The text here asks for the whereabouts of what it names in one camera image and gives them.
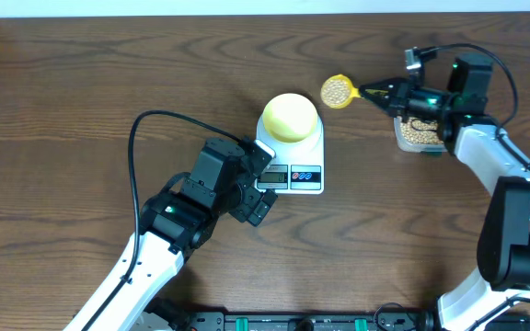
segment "clear container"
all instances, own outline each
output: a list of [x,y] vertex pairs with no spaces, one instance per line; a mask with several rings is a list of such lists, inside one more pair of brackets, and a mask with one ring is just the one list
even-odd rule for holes
[[404,137],[402,133],[402,127],[400,123],[402,119],[400,117],[394,119],[394,133],[396,134],[397,146],[400,147],[402,151],[413,152],[413,153],[440,153],[446,152],[445,146],[434,143],[412,143]]

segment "white wall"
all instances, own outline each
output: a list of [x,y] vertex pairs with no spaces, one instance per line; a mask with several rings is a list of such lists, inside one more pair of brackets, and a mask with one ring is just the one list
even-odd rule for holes
[[0,0],[0,18],[501,11],[530,0]]

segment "green terminal block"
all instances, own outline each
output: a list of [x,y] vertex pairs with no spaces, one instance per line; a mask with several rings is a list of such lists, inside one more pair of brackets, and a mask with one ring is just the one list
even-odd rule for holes
[[236,319],[236,331],[248,331],[248,319],[246,317]]
[[356,319],[355,320],[355,331],[368,331],[367,328],[367,320],[364,319]]

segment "yellow bowl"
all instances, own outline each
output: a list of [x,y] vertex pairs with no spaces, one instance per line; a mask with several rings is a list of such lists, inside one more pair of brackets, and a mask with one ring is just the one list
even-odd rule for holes
[[271,137],[283,143],[307,138],[317,126],[317,109],[306,97],[286,93],[274,97],[263,110],[263,126]]

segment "wood grain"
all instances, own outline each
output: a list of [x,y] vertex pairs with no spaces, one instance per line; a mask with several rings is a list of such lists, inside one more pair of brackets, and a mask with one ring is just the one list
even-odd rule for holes
[[[133,231],[137,113],[252,136],[285,92],[309,96],[325,122],[326,191],[279,198],[259,228],[224,217],[161,295],[229,311],[428,306],[475,267],[488,194],[448,155],[401,152],[377,109],[331,110],[318,94],[333,74],[404,75],[404,49],[460,41],[512,68],[521,112],[508,129],[530,156],[530,14],[0,19],[0,329],[63,328],[114,265]],[[430,64],[430,85],[444,86],[452,56]],[[490,91],[488,111],[506,116],[499,72]],[[141,200],[210,136],[145,120]]]

